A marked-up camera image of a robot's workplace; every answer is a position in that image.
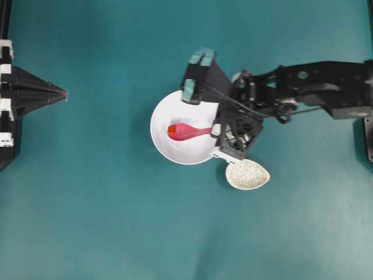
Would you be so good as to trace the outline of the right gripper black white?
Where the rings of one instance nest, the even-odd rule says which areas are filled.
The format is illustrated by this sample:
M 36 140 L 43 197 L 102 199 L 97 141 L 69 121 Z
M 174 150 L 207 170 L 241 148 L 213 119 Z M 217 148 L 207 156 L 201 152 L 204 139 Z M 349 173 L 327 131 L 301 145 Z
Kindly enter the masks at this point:
M 227 163 L 238 163 L 246 158 L 262 130 L 263 118 L 219 106 L 210 132 L 216 140 L 210 154 Z

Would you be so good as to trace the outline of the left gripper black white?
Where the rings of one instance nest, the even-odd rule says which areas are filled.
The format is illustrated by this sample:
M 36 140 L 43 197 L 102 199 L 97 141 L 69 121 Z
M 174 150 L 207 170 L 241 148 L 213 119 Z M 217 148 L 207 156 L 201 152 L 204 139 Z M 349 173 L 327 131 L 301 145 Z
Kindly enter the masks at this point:
M 1 146 L 13 146 L 14 139 L 10 125 L 26 114 L 66 100 L 68 92 L 51 82 L 12 66 L 14 58 L 12 42 L 1 39 Z M 53 93 L 8 93 L 10 84 L 5 80 L 12 75 L 11 82 L 20 89 L 39 90 Z

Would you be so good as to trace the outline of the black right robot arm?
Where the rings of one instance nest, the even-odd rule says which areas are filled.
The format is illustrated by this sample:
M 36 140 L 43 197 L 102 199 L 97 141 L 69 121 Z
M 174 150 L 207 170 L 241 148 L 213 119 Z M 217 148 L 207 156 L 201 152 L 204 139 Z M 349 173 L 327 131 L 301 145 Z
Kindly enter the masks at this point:
M 335 120 L 365 118 L 372 114 L 372 61 L 324 61 L 279 66 L 262 75 L 242 71 L 219 105 L 212 135 L 217 138 L 213 156 L 229 163 L 243 160 L 273 118 L 287 124 L 292 117 L 323 110 Z

